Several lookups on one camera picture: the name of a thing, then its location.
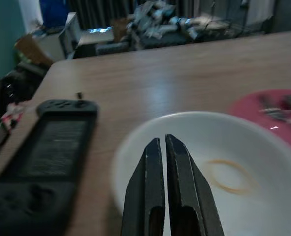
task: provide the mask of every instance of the controller button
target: controller button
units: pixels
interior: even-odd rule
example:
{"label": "controller button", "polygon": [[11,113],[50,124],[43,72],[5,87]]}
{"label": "controller button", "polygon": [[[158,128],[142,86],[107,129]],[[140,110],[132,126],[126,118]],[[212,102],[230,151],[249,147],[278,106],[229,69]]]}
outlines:
{"label": "controller button", "polygon": [[4,198],[7,200],[7,201],[13,201],[16,199],[16,193],[15,192],[8,192],[6,193],[6,195],[4,196]]}

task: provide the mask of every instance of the black controller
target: black controller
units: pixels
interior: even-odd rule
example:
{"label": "black controller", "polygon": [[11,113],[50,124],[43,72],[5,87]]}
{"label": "black controller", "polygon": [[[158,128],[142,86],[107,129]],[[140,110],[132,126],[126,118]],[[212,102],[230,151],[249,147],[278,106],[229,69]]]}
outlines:
{"label": "black controller", "polygon": [[0,236],[59,236],[75,193],[96,119],[89,101],[50,100],[0,176]]}

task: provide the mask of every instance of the green wall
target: green wall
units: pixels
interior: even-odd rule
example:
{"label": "green wall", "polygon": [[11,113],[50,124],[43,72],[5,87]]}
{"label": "green wall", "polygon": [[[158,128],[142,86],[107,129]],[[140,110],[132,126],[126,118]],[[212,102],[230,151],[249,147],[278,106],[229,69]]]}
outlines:
{"label": "green wall", "polygon": [[18,0],[0,0],[0,77],[15,66],[14,44],[24,32]]}

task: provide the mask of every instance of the bowl rim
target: bowl rim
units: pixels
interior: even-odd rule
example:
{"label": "bowl rim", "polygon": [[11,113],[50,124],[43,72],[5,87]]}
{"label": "bowl rim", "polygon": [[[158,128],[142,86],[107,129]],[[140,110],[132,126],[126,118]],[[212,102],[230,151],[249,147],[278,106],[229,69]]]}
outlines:
{"label": "bowl rim", "polygon": [[273,134],[272,132],[269,132],[268,130],[264,129],[263,127],[257,125],[256,123],[250,122],[248,120],[235,117],[229,114],[225,113],[219,113],[219,112],[209,112],[209,111],[187,111],[187,112],[177,112],[177,113],[171,113],[165,116],[153,118],[151,120],[146,121],[145,123],[137,126],[131,133],[128,133],[124,139],[120,142],[120,144],[117,146],[116,151],[114,152],[114,157],[112,161],[111,166],[111,194],[113,197],[113,200],[115,202],[115,206],[119,210],[119,213],[122,214],[123,207],[121,206],[121,202],[119,200],[119,189],[117,188],[117,183],[119,181],[119,168],[118,163],[123,160],[123,153],[126,151],[126,144],[132,142],[135,137],[139,135],[143,130],[146,130],[148,127],[160,122],[161,120],[169,119],[169,118],[179,118],[179,117],[187,117],[187,116],[212,116],[215,118],[223,118],[226,120],[229,120],[231,122],[236,123],[237,125],[250,129],[255,133],[258,133],[258,135],[261,135],[267,142],[270,142],[273,144],[276,149],[281,153],[283,156],[291,157],[291,146],[286,143],[283,139],[278,137],[277,135]]}

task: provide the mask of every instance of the white plate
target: white plate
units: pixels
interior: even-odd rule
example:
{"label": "white plate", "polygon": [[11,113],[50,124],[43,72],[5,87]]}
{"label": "white plate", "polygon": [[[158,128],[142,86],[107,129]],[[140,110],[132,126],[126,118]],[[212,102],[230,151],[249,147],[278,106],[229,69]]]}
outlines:
{"label": "white plate", "polygon": [[[220,113],[185,112],[157,118],[137,128],[123,141],[115,156],[112,179],[115,202],[121,213],[127,184],[143,150],[154,137],[159,137],[166,196],[164,236],[170,236],[167,133],[185,143],[207,179],[205,162],[223,159],[238,163],[257,182],[244,195],[210,185],[226,236],[291,235],[291,147],[255,124]],[[216,168],[216,175],[223,183],[236,185],[243,179],[232,168]]]}

